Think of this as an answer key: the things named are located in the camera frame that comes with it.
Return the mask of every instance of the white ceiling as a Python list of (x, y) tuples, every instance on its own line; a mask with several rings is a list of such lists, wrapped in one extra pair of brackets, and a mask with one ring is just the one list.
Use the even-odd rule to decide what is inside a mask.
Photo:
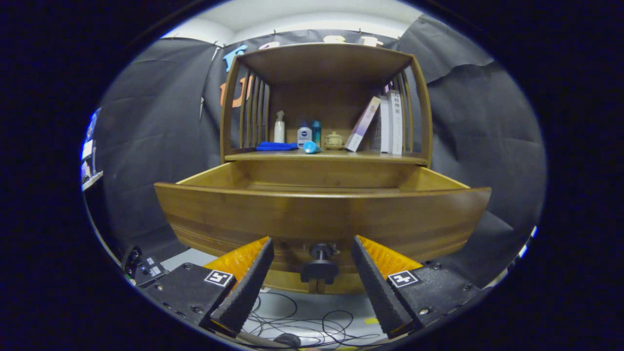
[(411, 24), (421, 11), (395, 0), (232, 0), (197, 15), (234, 32), (293, 15), (316, 12), (367, 14)]

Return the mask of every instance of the blue towel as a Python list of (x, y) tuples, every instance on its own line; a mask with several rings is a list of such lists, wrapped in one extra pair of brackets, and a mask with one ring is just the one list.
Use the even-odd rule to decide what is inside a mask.
[(297, 149), (297, 143), (287, 144), (285, 142), (263, 141), (256, 147), (256, 151), (288, 151)]

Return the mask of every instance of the open drawer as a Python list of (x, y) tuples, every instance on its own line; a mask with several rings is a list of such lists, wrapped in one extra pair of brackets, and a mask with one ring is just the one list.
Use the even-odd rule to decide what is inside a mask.
[[(235, 161), (154, 186), (183, 244), (221, 256), (269, 235), (275, 259), (265, 286), (328, 294), (363, 292), (351, 260), (354, 235), (430, 260), (461, 249), (491, 193), (412, 164), (331, 159)], [(332, 285), (300, 281), (316, 242), (338, 250)]]

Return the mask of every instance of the white spray bottle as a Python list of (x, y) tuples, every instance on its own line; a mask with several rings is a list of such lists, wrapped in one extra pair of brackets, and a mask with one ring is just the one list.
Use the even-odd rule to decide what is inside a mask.
[(277, 112), (277, 121), (275, 121), (275, 131), (273, 133), (273, 142), (286, 142), (284, 134), (286, 126), (284, 125), (284, 111)]

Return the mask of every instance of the cable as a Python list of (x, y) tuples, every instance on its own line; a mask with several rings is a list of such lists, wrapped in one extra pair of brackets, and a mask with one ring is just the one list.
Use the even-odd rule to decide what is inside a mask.
[[(303, 338), (303, 339), (313, 339), (313, 340), (316, 341), (316, 343), (309, 344), (309, 345), (301, 345), (301, 346), (299, 346), (299, 349), (310, 348), (310, 347), (323, 347), (323, 346), (327, 346), (327, 345), (335, 345), (336, 348), (338, 348), (340, 345), (355, 346), (355, 347), (376, 346), (374, 344), (369, 344), (369, 345), (351, 345), (351, 344), (346, 344), (346, 342), (349, 342), (349, 341), (352, 341), (352, 340), (375, 339), (375, 338), (378, 338), (379, 336), (381, 336), (380, 334), (366, 334), (366, 335), (360, 335), (360, 336), (348, 334), (346, 332), (346, 329), (349, 326), (351, 326), (351, 324), (353, 323), (353, 319), (354, 318), (353, 318), (353, 314), (351, 312), (348, 312), (348, 311), (345, 311), (345, 310), (334, 310), (334, 311), (328, 312), (327, 314), (325, 314), (323, 316), (322, 319), (294, 319), (294, 318), (291, 318), (298, 311), (298, 305), (297, 305), (295, 300), (293, 300), (291, 297), (289, 297), (287, 295), (280, 294), (278, 292), (265, 292), (265, 293), (262, 293), (262, 294), (277, 295), (277, 296), (281, 296), (281, 297), (284, 297), (284, 298), (288, 299), (292, 303), (292, 305), (293, 305), (293, 311), (290, 314), (288, 314), (287, 316), (284, 316), (284, 317), (277, 317), (277, 318), (274, 318), (274, 317), (262, 317), (262, 316), (260, 316), (257, 313), (259, 311), (261, 305), (262, 305), (262, 299), (261, 299), (260, 295), (258, 295), (258, 298), (257, 298), (258, 304), (257, 304), (257, 306), (255, 306), (255, 308), (253, 308), (253, 310), (249, 314), (249, 318), (248, 318), (248, 320), (250, 320), (252, 322), (255, 322), (255, 323), (258, 323), (257, 327), (255, 327), (253, 330), (248, 332), (249, 334), (252, 334), (254, 336), (260, 337), (263, 332), (266, 332), (268, 330), (278, 330), (281, 333), (292, 333), (292, 332), (286, 331), (284, 329), (308, 330), (308, 331), (319, 333), (318, 337), (317, 336), (300, 337), (300, 338)], [(345, 313), (345, 314), (347, 314), (349, 316), (349, 322), (346, 325), (342, 325), (339, 322), (336, 322), (334, 320), (329, 320), (328, 319), (328, 316), (330, 316), (331, 314), (338, 313), (338, 312)], [(320, 325), (322, 330), (315, 329), (314, 327), (305, 326), (305, 324)], [(243, 345), (243, 346), (255, 347), (257, 349), (268, 349), (268, 350), (293, 349), (292, 347), (261, 346), (261, 345), (252, 345), (252, 344), (244, 344), (244, 343), (238, 343), (238, 344)]]

